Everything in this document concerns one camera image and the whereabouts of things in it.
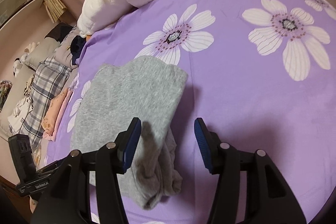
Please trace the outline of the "dark navy garment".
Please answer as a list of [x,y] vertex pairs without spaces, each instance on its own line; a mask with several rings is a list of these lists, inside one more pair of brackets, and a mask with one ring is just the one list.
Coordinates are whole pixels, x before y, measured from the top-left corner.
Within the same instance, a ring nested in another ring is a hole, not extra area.
[[70,45],[70,52],[72,55],[72,65],[76,65],[76,60],[80,57],[81,52],[86,44],[86,38],[82,38],[80,35],[77,35],[73,38]]

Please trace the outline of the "purple floral bed cover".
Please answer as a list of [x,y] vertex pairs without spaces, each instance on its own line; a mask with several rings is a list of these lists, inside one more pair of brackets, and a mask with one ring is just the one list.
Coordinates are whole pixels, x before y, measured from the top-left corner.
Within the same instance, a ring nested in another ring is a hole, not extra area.
[[96,32],[84,47],[75,91],[47,150],[68,155],[81,95],[103,64],[141,55],[188,74],[171,129],[179,195],[131,223],[205,223],[217,184],[202,161],[194,120],[239,150],[264,149],[311,221],[335,188],[335,20],[310,0],[155,0]]

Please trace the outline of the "orange pink folded clothes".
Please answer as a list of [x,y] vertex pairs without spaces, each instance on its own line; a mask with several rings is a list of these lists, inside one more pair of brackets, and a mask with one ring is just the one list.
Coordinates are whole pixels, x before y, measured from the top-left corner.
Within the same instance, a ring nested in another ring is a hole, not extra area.
[[44,130],[43,139],[48,141],[56,140],[56,135],[61,119],[71,96],[72,90],[66,88],[58,96],[51,100],[49,109],[47,110],[47,113],[41,122],[42,128]]

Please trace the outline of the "grey pillow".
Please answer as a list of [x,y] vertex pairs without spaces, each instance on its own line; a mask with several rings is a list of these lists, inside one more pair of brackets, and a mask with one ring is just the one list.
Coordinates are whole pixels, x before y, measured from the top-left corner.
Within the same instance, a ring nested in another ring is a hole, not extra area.
[[54,50],[60,46],[60,43],[53,38],[45,38],[38,46],[27,56],[25,65],[36,70],[39,63],[45,61]]

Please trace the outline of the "plaid folded cloth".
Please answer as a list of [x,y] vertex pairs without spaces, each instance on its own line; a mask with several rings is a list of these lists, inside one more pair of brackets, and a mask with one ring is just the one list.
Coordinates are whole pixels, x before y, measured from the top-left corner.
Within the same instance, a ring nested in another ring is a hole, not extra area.
[[70,76],[71,69],[48,57],[39,63],[31,89],[33,109],[23,122],[21,134],[29,136],[33,150],[41,143],[43,128],[41,122],[49,109],[51,100],[58,96]]

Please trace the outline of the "straw tassel bundle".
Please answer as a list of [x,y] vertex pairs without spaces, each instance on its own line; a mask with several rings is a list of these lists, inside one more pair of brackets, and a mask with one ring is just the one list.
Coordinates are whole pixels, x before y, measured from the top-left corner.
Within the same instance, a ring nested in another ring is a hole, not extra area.
[[61,0],[44,0],[43,4],[52,23],[57,22],[67,10]]

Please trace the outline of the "grey New York sweatshirt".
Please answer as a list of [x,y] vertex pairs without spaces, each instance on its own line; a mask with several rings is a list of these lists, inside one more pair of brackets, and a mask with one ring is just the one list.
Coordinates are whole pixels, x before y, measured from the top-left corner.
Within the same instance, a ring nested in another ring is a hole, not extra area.
[[118,177],[120,192],[145,210],[163,196],[181,192],[174,167],[176,142],[171,121],[188,75],[176,65],[142,56],[115,67],[102,65],[76,113],[70,147],[91,152],[116,139],[133,118],[142,123],[131,167]]

